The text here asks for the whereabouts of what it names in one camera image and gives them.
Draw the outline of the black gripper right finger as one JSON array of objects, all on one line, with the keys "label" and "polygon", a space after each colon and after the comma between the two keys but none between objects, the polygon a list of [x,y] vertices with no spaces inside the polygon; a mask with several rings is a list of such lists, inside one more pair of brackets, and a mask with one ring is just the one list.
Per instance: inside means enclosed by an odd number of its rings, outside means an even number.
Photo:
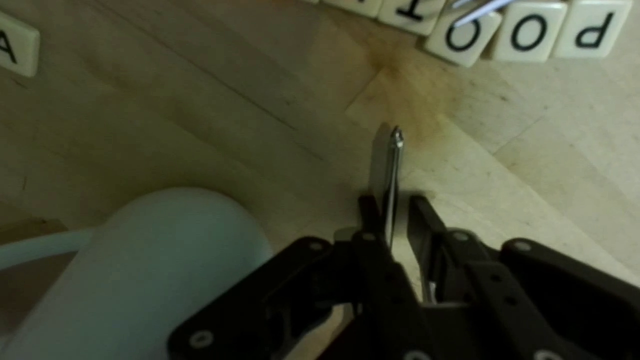
[{"label": "black gripper right finger", "polygon": [[640,288],[530,238],[497,250],[407,200],[407,240],[426,294],[491,328],[505,359],[640,360]]}]

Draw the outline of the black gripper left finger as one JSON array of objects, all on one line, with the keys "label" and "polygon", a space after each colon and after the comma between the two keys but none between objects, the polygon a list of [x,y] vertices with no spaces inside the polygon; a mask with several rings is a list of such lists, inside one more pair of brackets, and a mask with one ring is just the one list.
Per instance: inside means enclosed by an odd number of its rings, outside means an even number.
[{"label": "black gripper left finger", "polygon": [[383,244],[376,200],[348,240],[303,236],[172,330],[169,360],[281,360],[340,304],[354,319],[326,360],[438,360],[406,273]]}]

